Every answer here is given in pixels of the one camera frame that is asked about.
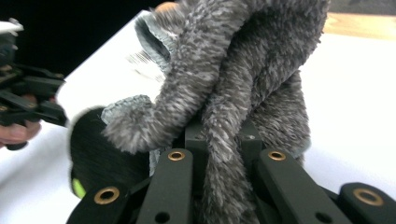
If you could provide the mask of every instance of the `black mechanical arm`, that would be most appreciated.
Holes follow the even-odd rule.
[[[43,119],[64,126],[64,110],[54,103],[55,93],[63,83],[62,74],[20,64],[6,65],[0,71],[0,125],[24,125],[26,120]],[[37,102],[23,98],[25,94],[33,94]],[[7,145],[7,148],[17,150],[26,144]]]
[[[153,177],[133,187],[90,189],[67,224],[198,223],[192,207],[202,196],[207,163],[201,130],[194,119],[161,155]],[[380,189],[349,183],[337,195],[320,187],[288,152],[263,148],[249,120],[239,138],[261,224],[396,223],[396,202]]]

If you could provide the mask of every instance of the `metal bolt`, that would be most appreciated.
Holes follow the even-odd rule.
[[[7,111],[7,110],[8,110],[8,107],[6,107],[4,105],[0,106],[0,111]]]
[[[203,134],[199,133],[199,134],[195,135],[194,138],[195,138],[195,139],[198,139],[198,140],[202,140],[202,139],[204,139],[205,137],[204,137]]]
[[[244,138],[245,138],[245,139],[248,139],[248,140],[253,140],[253,139],[255,139],[256,137],[253,136],[253,135],[247,134],[247,135],[244,135]]]
[[[56,76],[56,77],[64,77],[64,75],[63,75],[63,74],[60,74],[60,73],[55,74],[55,76]]]
[[[10,71],[10,70],[12,70],[12,67],[10,65],[8,65],[8,64],[0,67],[0,71],[2,71],[2,72],[7,72],[7,71]]]
[[[35,104],[35,103],[30,103],[29,105],[27,105],[29,108],[34,108],[34,107],[36,107],[37,106],[37,104]]]

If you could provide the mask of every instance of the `gray plush toy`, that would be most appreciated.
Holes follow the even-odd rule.
[[[266,147],[303,160],[308,117],[299,67],[316,48],[328,0],[185,0],[136,22],[166,75],[154,104],[136,96],[104,135],[135,154],[168,147],[203,111],[208,165],[204,223],[259,223],[235,140],[250,117]]]

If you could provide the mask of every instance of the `wooden surface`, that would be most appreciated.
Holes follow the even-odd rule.
[[[329,12],[324,33],[396,40],[396,17]]]

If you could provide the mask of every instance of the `human hand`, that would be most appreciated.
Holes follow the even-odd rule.
[[[36,102],[33,95],[25,95],[23,97]],[[29,120],[24,122],[24,126],[15,123],[7,127],[0,125],[0,147],[24,143],[35,137],[40,130],[41,124],[39,122]]]

